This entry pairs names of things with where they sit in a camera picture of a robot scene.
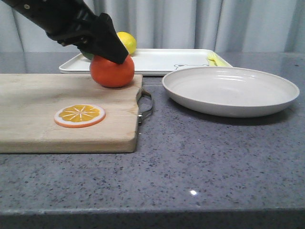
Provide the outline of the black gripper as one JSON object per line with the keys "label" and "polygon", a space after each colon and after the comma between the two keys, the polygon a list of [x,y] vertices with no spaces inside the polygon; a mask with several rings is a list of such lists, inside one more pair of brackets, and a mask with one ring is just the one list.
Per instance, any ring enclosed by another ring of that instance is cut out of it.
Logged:
{"label": "black gripper", "polygon": [[5,4],[42,28],[62,46],[122,64],[128,51],[116,34],[110,15],[95,16],[82,0],[5,0]]}

